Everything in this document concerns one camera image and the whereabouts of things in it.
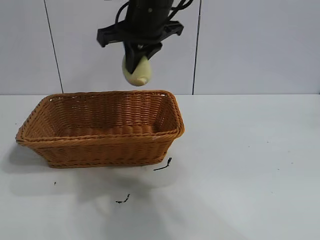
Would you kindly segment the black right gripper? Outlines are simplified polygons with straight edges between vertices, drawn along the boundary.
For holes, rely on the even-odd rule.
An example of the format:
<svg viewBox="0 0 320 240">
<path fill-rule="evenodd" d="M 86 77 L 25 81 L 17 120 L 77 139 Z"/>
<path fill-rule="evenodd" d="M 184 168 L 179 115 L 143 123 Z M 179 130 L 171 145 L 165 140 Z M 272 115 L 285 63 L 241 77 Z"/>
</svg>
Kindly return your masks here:
<svg viewBox="0 0 320 240">
<path fill-rule="evenodd" d="M 162 49 L 163 40 L 171 35 L 180 36 L 184 30 L 179 21 L 168 20 L 166 10 L 127 9 L 123 20 L 120 20 L 121 12 L 122 9 L 119 9 L 113 25 L 97 30 L 96 40 L 103 48 L 111 43 L 123 42 L 125 68 L 130 74 L 143 56 L 149 60 Z"/>
</svg>

